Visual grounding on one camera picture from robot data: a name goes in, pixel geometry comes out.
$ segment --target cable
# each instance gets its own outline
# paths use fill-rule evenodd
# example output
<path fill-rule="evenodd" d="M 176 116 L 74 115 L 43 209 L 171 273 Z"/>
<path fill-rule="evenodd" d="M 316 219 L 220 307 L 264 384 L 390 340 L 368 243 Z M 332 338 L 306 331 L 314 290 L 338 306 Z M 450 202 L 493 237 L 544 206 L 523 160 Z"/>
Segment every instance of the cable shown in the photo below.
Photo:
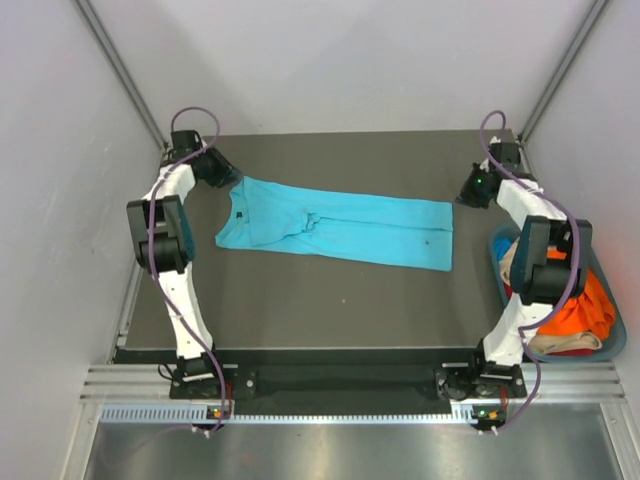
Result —
<path fill-rule="evenodd" d="M 496 160 L 494 156 L 491 155 L 491 151 L 489 150 L 489 146 L 487 145 L 487 141 L 485 140 L 485 127 L 487 125 L 487 122 L 495 115 L 499 115 L 502 118 L 502 127 L 500 128 L 501 131 L 504 131 L 504 128 L 507 125 L 507 117 L 502 110 L 494 110 L 492 112 L 489 112 L 489 114 L 487 114 L 487 116 L 484 117 L 484 120 L 482 120 L 482 123 L 480 124 L 480 144 L 482 145 L 482 150 L 484 150 L 484 153 L 489 159 L 489 161 L 491 162 L 491 164 L 495 168 L 497 168 L 503 175 L 508 177 L 510 180 L 513 180 L 517 185 L 524 188 L 525 190 L 531 191 L 529 186 L 526 183 L 524 183 L 522 180 L 520 180 L 515 175 L 513 175 L 509 170 L 504 168 L 500 164 L 500 162 L 498 162 L 498 160 Z M 547 197 L 543 192 L 532 191 L 531 193 L 541 198 L 542 200 L 549 202 L 551 205 L 553 205 L 562 213 L 564 213 L 564 215 L 567 217 L 567 221 L 569 222 L 569 225 L 571 227 L 571 235 L 573 237 L 573 245 L 571 246 L 571 270 L 569 273 L 569 280 L 567 281 L 567 286 L 565 287 L 564 292 L 562 292 L 562 296 L 560 297 L 560 300 L 558 300 L 558 303 L 556 303 L 556 305 L 553 307 L 549 315 L 547 315 L 542 320 L 532 325 L 518 327 L 518 334 L 520 335 L 520 339 L 522 340 L 522 347 L 523 347 L 524 353 L 527 355 L 527 357 L 531 359 L 531 361 L 534 363 L 536 367 L 536 381 L 535 381 L 535 384 L 533 385 L 533 389 L 531 389 L 531 392 L 525 399 L 522 406 L 516 411 L 516 413 L 513 414 L 511 418 L 507 419 L 507 421 L 504 423 L 504 425 L 502 425 L 502 427 L 497 429 L 498 432 L 502 432 L 506 428 L 508 428 L 510 425 L 513 425 L 513 423 L 515 423 L 516 420 L 522 416 L 522 414 L 529 407 L 529 405 L 531 405 L 531 402 L 538 394 L 538 390 L 540 390 L 542 368 L 540 367 L 540 361 L 536 358 L 533 351 L 529 348 L 529 345 L 527 345 L 525 332 L 528 330 L 538 329 L 541 326 L 545 325 L 546 323 L 551 321 L 551 319 L 553 319 L 560 312 L 560 310 L 564 308 L 564 305 L 567 303 L 567 300 L 571 296 L 571 291 L 573 290 L 573 286 L 576 283 L 576 279 L 578 278 L 578 267 L 580 265 L 580 231 L 578 230 L 578 223 L 575 217 L 571 214 L 571 212 L 569 212 L 564 207 L 564 205 L 562 205 L 560 202 L 557 202 L 556 200 L 553 200 Z"/>
<path fill-rule="evenodd" d="M 160 191 L 160 189 L 162 188 L 164 183 L 167 181 L 167 179 L 171 176 L 171 174 L 176 170 L 176 168 L 178 168 L 180 165 L 188 162 L 189 160 L 192 160 L 192 159 L 196 158 L 197 156 L 203 154 L 208 149 L 213 147 L 214 143 L 216 142 L 216 140 L 220 136 L 220 121 L 218 120 L 218 117 L 216 117 L 212 112 L 210 112 L 206 108 L 202 108 L 202 107 L 186 107 L 186 108 L 183 108 L 181 110 L 178 110 L 176 112 L 176 114 L 173 116 L 173 118 L 171 119 L 171 131 L 172 132 L 175 130 L 174 127 L 175 127 L 175 123 L 176 123 L 176 120 L 178 119 L 178 117 L 180 115 L 182 115 L 183 113 L 189 112 L 189 111 L 199 111 L 199 112 L 203 112 L 203 113 L 206 113 L 207 115 L 209 115 L 213 119 L 215 124 L 216 124 L 216 131 L 215 131 L 215 134 L 214 134 L 213 138 L 211 139 L 211 141 L 209 143 L 204 145 L 199 150 L 196 150 L 195 152 L 190 153 L 186 157 L 181 158 L 176 163 L 172 164 L 169 168 L 167 168 L 167 170 L 165 171 L 164 175 L 158 180 L 158 182 L 156 182 L 156 184 L 154 185 L 153 189 L 151 190 L 151 198 L 149 200 L 149 224 L 147 225 L 148 233 L 149 233 L 149 252 L 153 252 L 154 251 L 156 197 L 158 196 L 158 192 Z M 203 348 L 203 350 L 205 351 L 205 353 L 207 354 L 207 356 L 211 360 L 211 363 L 213 364 L 213 367 L 215 368 L 216 373 L 218 374 L 218 378 L 220 379 L 220 410 L 221 410 L 221 412 L 220 412 L 220 416 L 218 417 L 218 421 L 216 422 L 215 426 L 210 431 L 210 433 L 214 433 L 217 430 L 219 430 L 220 427 L 223 425 L 222 421 L 227 419 L 227 418 L 229 418 L 229 416 L 231 415 L 230 404 L 229 404 L 229 416 L 225 416 L 224 415 L 224 412 L 225 412 L 225 408 L 224 407 L 225 407 L 225 400 L 226 400 L 226 388 L 225 388 L 226 387 L 226 383 L 225 383 L 225 380 L 224 380 L 224 375 L 222 373 L 222 367 L 220 366 L 220 363 L 216 359 L 216 357 L 213 354 L 213 352 L 211 351 L 211 349 L 196 334 L 196 332 L 194 332 L 193 329 L 191 327 L 189 327 L 189 324 L 187 324 L 186 320 L 184 319 L 184 317 L 183 317 L 182 313 L 180 312 L 180 310 L 178 309 L 178 307 L 171 301 L 169 296 L 163 290 L 162 285 L 160 284 L 160 277 L 158 275 L 158 269 L 157 269 L 157 266 L 156 266 L 156 260 L 155 260 L 153 255 L 149 255 L 149 267 L 150 267 L 150 270 L 151 270 L 151 279 L 153 280 L 153 283 L 155 284 L 155 286 L 160 291 L 160 294 L 164 298 L 165 303 L 177 315 L 178 319 L 180 320 L 180 323 L 182 324 L 184 329 L 187 331 L 187 333 L 189 333 L 189 335 L 196 341 L 196 343 Z M 163 378 L 165 378 L 167 380 L 171 380 L 172 382 L 177 381 L 176 379 L 173 378 L 173 374 L 172 374 L 173 372 L 171 372 L 171 370 L 169 369 L 168 366 L 165 365 L 165 367 L 167 368 L 167 371 L 170 372 L 168 376 L 163 375 L 162 371 L 160 370 L 160 367 L 161 366 L 158 365 L 158 374 L 161 377 L 163 377 Z M 176 430 L 190 430 L 191 428 L 192 427 L 190 425 L 172 425 L 172 426 L 170 426 L 170 427 L 168 427 L 168 428 L 166 428 L 164 430 L 161 430 L 160 432 L 152 435 L 148 439 L 146 439 L 146 440 L 142 441 L 141 443 L 139 443 L 138 445 L 136 445 L 129 453 L 127 453 L 127 455 L 124 458 L 122 458 L 118 462 L 110 462 L 106 458 L 106 454 L 105 454 L 105 451 L 104 451 L 104 448 L 105 448 L 104 447 L 104 442 L 102 442 L 102 444 L 101 444 L 101 446 L 99 448 L 100 449 L 100 452 L 99 452 L 100 460 L 102 461 L 103 465 L 105 467 L 107 467 L 109 470 L 117 469 L 117 468 L 121 467 L 122 465 L 124 465 L 129 460 L 131 460 L 131 458 L 133 458 L 133 456 L 136 455 L 140 450 L 145 448 L 150 443 L 153 443 L 158 438 L 164 436 L 165 434 L 173 432 L 173 431 L 176 431 Z"/>

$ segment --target turquoise garment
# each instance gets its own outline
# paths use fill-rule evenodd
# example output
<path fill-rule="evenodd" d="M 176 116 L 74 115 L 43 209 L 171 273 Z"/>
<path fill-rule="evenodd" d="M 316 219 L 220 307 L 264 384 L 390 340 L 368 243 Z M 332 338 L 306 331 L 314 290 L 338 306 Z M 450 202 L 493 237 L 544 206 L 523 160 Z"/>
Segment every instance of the turquoise garment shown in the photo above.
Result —
<path fill-rule="evenodd" d="M 230 195 L 229 221 L 216 235 L 219 247 L 451 270 L 450 203 L 308 190 L 250 177 Z"/>

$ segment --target orange cloth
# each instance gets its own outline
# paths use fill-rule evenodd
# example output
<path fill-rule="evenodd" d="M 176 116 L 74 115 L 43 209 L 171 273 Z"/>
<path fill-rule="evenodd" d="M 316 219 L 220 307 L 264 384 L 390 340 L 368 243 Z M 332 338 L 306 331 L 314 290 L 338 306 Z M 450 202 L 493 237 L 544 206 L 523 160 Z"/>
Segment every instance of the orange cloth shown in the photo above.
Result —
<path fill-rule="evenodd" d="M 565 253 L 549 250 L 549 258 L 564 258 Z M 570 298 L 564 308 L 549 323 L 538 329 L 540 335 L 573 335 L 590 331 L 600 340 L 609 337 L 616 319 L 616 310 L 600 280 L 589 270 L 584 292 Z"/>

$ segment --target folded cloth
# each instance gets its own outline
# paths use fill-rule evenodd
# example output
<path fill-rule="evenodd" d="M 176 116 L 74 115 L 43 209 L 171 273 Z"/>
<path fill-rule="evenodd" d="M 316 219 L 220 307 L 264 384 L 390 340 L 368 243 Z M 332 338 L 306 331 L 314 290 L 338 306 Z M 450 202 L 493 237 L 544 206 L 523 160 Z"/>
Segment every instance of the folded cloth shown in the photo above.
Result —
<path fill-rule="evenodd" d="M 450 203 L 309 190 L 250 177 L 230 196 L 231 215 L 216 235 L 219 247 L 452 268 Z"/>
<path fill-rule="evenodd" d="M 602 342 L 591 332 L 581 332 L 573 335 L 538 334 L 529 342 L 529 347 L 536 353 L 549 355 L 570 350 L 600 350 Z"/>
<path fill-rule="evenodd" d="M 510 285 L 509 275 L 513 256 L 518 241 L 516 240 L 500 260 L 500 277 Z M 565 258 L 566 253 L 557 249 L 549 249 L 549 258 Z M 538 329 L 538 335 L 576 335 L 593 333 L 600 340 L 606 340 L 616 319 L 616 311 L 609 300 L 607 292 L 598 277 L 589 270 L 584 292 L 578 298 L 570 298 L 564 308 L 549 323 Z"/>

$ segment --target metal floor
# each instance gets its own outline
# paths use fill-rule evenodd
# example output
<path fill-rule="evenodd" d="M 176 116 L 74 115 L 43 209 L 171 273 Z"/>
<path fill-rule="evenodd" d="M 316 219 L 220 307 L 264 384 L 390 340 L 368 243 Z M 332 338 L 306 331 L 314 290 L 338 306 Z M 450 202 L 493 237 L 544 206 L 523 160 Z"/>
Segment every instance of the metal floor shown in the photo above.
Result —
<path fill-rule="evenodd" d="M 483 159 L 475 131 L 221 138 L 246 175 L 342 192 L 453 201 Z M 217 248 L 228 189 L 199 185 L 186 201 L 196 240 L 194 281 L 218 348 L 472 346 L 502 311 L 487 242 L 508 215 L 454 207 L 451 273 L 333 258 Z M 127 348 L 174 348 L 148 276 Z"/>
<path fill-rule="evenodd" d="M 173 431 L 114 470 L 97 454 L 117 463 L 163 428 L 101 425 L 86 480 L 623 478 L 598 405 L 535 405 L 498 437 L 465 425 L 233 425 L 208 441 Z"/>

